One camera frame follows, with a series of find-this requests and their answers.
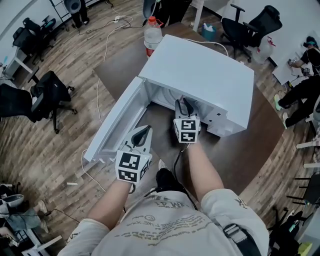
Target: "plastic bottle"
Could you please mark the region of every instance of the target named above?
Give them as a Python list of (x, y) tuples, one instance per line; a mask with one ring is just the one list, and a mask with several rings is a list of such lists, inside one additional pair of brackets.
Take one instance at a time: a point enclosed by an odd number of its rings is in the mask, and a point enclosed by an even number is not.
[(146, 55), (149, 58), (151, 54), (155, 51), (157, 46), (162, 40), (162, 31), (160, 26), (156, 21), (156, 17), (151, 16), (144, 29), (144, 45), (146, 49)]
[(259, 64), (265, 63), (265, 61), (274, 52), (274, 43), (271, 37), (263, 38), (259, 47), (256, 47), (252, 52), (252, 58)]

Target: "wooden floor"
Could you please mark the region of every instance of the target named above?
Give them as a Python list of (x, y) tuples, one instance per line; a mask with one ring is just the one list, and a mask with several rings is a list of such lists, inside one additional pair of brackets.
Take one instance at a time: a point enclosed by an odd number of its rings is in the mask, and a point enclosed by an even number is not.
[[(121, 15), (134, 18), (132, 26), (139, 27), (142, 24), (141, 0), (114, 0), (113, 3), (114, 9)], [(81, 28), (80, 32), (100, 28), (116, 15), (109, 5), (104, 2), (98, 3), (89, 9), (90, 24)], [(196, 9), (190, 7), (182, 23), (188, 26), (194, 21), (195, 15)], [(218, 34), (222, 32), (219, 19), (205, 10), (201, 21), (213, 23), (218, 28)], [(88, 148), (101, 125), (97, 110), (98, 78), (93, 69), (103, 61), (107, 36), (119, 26), (119, 23), (112, 23), (83, 35), (78, 35), (78, 31), (71, 28), (71, 22), (68, 22), (68, 25), (70, 31), (60, 32), (57, 41), (54, 42), (54, 48), (44, 56), (44, 62), (38, 63), (38, 76), (53, 70), (67, 86), (74, 86), (71, 103), (78, 110), (78, 114), (72, 115), (67, 111), (58, 114), (58, 135), (54, 133), (52, 123), (46, 119), (34, 124), (23, 116), (4, 118), (0, 122), (0, 175), (6, 183), (21, 182), (21, 193), (31, 203), (45, 200), (49, 210), (56, 208), (81, 220), (103, 194), (100, 187), (84, 174), (81, 167), (82, 152)], [(142, 36), (141, 28), (116, 31), (109, 37), (106, 58)], [(273, 77), (272, 64), (248, 64), (244, 56), (240, 56), (238, 60), (244, 61), (254, 69), (257, 87), (270, 104), (273, 104), (274, 94), (284, 88)], [(21, 87), (29, 90), (33, 84), (28, 84), (24, 78), (25, 72), (20, 70), (16, 82), (20, 82)], [(101, 119), (104, 120), (115, 101), (102, 84), (98, 93)], [(289, 207), (290, 210), (303, 209), (302, 206), (292, 204), (292, 200), (287, 199), (286, 195), (301, 196), (304, 190), (298, 189), (298, 182), (293, 181), (293, 178), (309, 177), (313, 172), (313, 169), (303, 168), (303, 163), (312, 161), (313, 149), (295, 148), (296, 144), (305, 142), (308, 136), (310, 139), (309, 125), (304, 122), (285, 130), (258, 175), (240, 195), (267, 226), (274, 223), (273, 205), (280, 210), (283, 207)], [(149, 178), (157, 171), (157, 156), (153, 157), (154, 164), (147, 173)], [(100, 162), (84, 162), (84, 165), (84, 168), (89, 170), (88, 173), (105, 189), (115, 178), (112, 165), (105, 166)], [(67, 182), (76, 182), (78, 186), (67, 186)], [(141, 191), (152, 186), (154, 183), (150, 182), (143, 186)], [(132, 200), (133, 197), (130, 196), (127, 204)], [(62, 235), (66, 240), (77, 225), (75, 221), (56, 211), (46, 220), (50, 233), (40, 233), (43, 242), (58, 235)], [(61, 241), (53, 245), (52, 254), (56, 255), (64, 244), (65, 242)]]

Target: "blue trash bin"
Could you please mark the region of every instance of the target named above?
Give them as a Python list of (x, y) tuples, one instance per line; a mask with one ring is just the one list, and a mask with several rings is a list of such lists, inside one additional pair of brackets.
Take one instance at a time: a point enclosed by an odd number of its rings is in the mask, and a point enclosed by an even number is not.
[(215, 39), (215, 36), (216, 36), (216, 33), (217, 33), (217, 29), (214, 26), (212, 26), (212, 28), (213, 28), (213, 31), (208, 31), (208, 30), (205, 29), (205, 25), (202, 25), (201, 35), (205, 39), (207, 39), (208, 41), (213, 41)]

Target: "black pants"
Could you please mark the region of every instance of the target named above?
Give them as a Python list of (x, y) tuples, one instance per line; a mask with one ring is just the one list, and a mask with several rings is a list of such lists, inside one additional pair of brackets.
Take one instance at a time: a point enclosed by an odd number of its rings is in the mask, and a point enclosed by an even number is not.
[(174, 177), (171, 171), (162, 168), (156, 173), (156, 183), (158, 188), (163, 191), (180, 191), (186, 193), (184, 186), (182, 186)]
[(161, 28), (166, 25), (169, 17), (169, 25), (181, 22), (191, 2), (192, 0), (161, 0), (161, 8), (155, 15), (163, 23)]
[(87, 22), (89, 20), (87, 15), (87, 7), (86, 7), (85, 0), (80, 0), (80, 2), (81, 2), (80, 10), (76, 13), (71, 13), (71, 17), (77, 28), (81, 26), (80, 15), (83, 22)]
[(315, 103), (320, 95), (320, 78), (319, 75), (311, 76), (303, 80), (289, 91), (284, 98), (279, 100), (279, 105), (283, 108), (289, 107), (298, 99), (307, 99), (302, 106), (295, 111), (291, 117), (285, 121), (286, 127), (298, 123), (300, 120), (308, 117), (313, 111)]

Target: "black shirt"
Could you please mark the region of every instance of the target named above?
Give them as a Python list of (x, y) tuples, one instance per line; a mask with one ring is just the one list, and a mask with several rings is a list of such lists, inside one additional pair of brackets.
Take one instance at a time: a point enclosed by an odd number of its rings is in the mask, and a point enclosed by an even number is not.
[(308, 64), (311, 62), (312, 64), (312, 70), (314, 74), (318, 74), (320, 70), (320, 53), (317, 49), (311, 48), (304, 52), (303, 56), (301, 57), (301, 60)]

